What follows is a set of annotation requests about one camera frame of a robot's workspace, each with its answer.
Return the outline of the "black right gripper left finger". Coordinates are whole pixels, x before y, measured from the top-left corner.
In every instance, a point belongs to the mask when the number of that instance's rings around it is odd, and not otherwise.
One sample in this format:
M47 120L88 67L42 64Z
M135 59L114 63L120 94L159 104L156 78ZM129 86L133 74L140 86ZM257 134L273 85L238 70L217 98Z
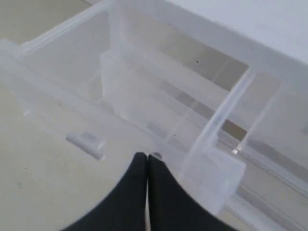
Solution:
M65 231L144 231L147 193L147 155L135 153L125 174L111 192Z

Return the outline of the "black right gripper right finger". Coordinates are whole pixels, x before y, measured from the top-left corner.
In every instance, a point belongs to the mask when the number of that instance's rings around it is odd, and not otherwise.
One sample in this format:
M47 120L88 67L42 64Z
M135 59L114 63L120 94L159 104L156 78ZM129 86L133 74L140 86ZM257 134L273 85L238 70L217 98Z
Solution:
M153 231L233 231L180 186L164 162L148 156L148 203Z

